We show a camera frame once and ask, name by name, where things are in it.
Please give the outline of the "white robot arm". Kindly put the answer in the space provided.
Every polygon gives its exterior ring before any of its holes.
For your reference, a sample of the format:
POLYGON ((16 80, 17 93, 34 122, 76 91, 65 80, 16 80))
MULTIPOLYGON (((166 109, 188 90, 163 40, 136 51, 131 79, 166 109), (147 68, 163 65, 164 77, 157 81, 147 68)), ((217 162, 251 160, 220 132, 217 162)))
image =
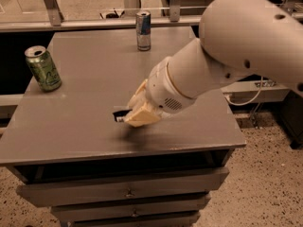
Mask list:
POLYGON ((201 17, 199 37, 153 67, 124 121, 134 127, 155 123, 250 75, 301 95, 302 25, 268 0, 214 0, 201 17))

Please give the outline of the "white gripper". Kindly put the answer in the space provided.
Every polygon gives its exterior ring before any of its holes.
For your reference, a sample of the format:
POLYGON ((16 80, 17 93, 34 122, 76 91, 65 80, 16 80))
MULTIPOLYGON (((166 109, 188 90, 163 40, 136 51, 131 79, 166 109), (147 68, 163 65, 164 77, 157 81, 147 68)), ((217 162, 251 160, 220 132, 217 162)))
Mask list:
MULTIPOLYGON (((173 85, 169 77, 170 57, 164 58, 153 67, 148 79, 144 79, 128 102, 128 108, 132 109, 142 98, 146 99, 158 110, 167 114, 177 114, 191 106, 195 98, 183 96, 173 85)), ((131 110, 124 118, 124 122, 141 127, 158 122, 160 116, 149 112, 146 108, 131 110)))

